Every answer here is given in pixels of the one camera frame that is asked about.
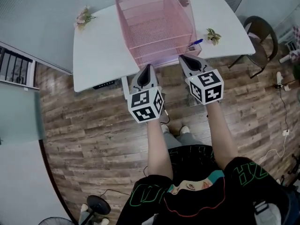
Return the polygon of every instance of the small box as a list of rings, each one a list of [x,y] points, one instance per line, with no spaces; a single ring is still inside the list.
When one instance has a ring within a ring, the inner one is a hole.
[[[191,94],[203,105],[223,98],[224,81],[217,69],[186,79]]]
[[[161,87],[130,94],[128,110],[138,123],[159,119],[164,104]]]

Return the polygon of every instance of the pink mesh basket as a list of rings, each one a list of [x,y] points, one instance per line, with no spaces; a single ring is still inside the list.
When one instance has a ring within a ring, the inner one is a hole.
[[[200,53],[199,45],[188,49],[196,41],[189,0],[116,0],[116,6],[126,46],[140,68]]]

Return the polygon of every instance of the table leg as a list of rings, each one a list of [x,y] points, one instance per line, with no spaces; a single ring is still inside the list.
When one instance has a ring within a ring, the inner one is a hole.
[[[123,92],[124,92],[124,97],[127,100],[128,96],[129,96],[129,87],[128,87],[128,81],[127,81],[127,77],[122,77],[122,86],[123,86]]]

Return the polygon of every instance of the black t-shirt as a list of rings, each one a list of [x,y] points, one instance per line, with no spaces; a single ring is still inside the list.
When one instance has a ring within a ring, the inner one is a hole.
[[[150,175],[136,182],[118,225],[142,224],[155,214],[153,224],[255,224],[253,202],[276,204],[281,187],[258,164],[236,157],[220,170],[212,147],[169,149],[173,180]]]

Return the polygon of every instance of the chair leg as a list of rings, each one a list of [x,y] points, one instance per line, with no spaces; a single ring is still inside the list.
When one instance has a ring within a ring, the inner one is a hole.
[[[236,61],[234,61],[233,64],[230,65],[228,68],[232,68],[233,65],[235,65],[242,57],[244,57],[244,55],[239,56],[239,58]]]
[[[257,75],[259,75],[260,73],[262,73],[264,69],[265,69],[265,67],[263,67],[258,73],[255,73],[254,75],[252,75],[252,76],[250,77],[250,79],[252,79],[252,78],[254,78],[255,76],[257,76]]]

